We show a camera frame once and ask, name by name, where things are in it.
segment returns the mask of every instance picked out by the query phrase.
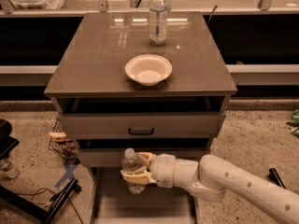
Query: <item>black mesh object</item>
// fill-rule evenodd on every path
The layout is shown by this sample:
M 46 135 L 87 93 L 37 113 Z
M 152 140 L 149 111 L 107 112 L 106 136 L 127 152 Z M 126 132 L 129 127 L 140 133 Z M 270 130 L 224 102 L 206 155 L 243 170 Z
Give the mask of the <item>black mesh object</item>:
M 11 131 L 11 124 L 7 120 L 0 119 L 0 139 L 9 137 Z

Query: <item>black stand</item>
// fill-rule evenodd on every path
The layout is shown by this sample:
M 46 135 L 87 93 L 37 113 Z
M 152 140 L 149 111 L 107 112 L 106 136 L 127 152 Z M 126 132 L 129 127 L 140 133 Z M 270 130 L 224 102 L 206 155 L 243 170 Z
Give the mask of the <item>black stand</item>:
M 0 139 L 0 160 L 3 158 L 8 158 L 9 152 L 18 144 L 19 141 L 10 136 Z M 2 185 L 0 185 L 0 198 L 18 207 L 36 219 L 39 219 L 42 221 L 42 223 L 48 224 L 54 219 L 55 215 L 58 213 L 72 190 L 78 187 L 77 183 L 78 181 L 75 178 L 70 181 L 59 194 L 57 200 L 55 201 L 55 205 L 52 206 L 49 211 L 23 199 L 19 195 L 4 188 Z

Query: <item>green object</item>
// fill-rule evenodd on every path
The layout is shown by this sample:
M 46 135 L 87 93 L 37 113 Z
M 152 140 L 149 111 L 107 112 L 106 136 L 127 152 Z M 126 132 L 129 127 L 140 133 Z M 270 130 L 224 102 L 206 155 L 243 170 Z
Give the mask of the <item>green object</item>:
M 288 121 L 287 124 L 290 124 L 292 126 L 299 125 L 299 109 L 295 109 L 294 113 L 292 114 L 291 120 Z
M 291 129 L 291 134 L 293 134 L 299 138 L 299 127 Z

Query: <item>white bottle cap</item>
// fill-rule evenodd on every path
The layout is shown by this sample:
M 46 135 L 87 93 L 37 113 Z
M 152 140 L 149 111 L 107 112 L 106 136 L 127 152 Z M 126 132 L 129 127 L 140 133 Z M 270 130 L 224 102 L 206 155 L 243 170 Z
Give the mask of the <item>white bottle cap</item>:
M 125 158 L 132 158 L 135 155 L 135 151 L 132 148 L 125 149 L 124 156 Z

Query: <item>concrete floor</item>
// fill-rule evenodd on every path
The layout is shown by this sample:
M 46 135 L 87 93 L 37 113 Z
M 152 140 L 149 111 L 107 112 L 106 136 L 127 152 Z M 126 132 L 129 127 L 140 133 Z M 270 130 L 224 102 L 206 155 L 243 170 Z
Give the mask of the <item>concrete floor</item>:
M 290 134 L 286 122 L 299 100 L 232 100 L 229 112 L 211 153 L 259 176 L 267 178 L 268 169 L 275 167 L 287 189 L 299 194 L 299 139 Z M 20 144 L 11 152 L 11 160 L 21 173 L 7 179 L 0 173 L 0 184 L 16 193 L 35 193 L 40 188 L 54 191 L 65 173 L 64 160 L 49 150 L 56 112 L 50 102 L 0 102 L 0 118 L 11 122 L 11 136 Z M 74 176 L 82 192 L 70 199 L 83 223 L 89 223 L 93 181 L 79 165 Z M 34 202 L 45 203 L 49 193 L 38 195 Z M 276 223 L 251 203 L 227 190 L 221 203 L 199 202 L 201 224 Z M 0 201 L 0 223 L 38 223 L 23 211 Z M 80 223 L 67 201 L 52 223 Z

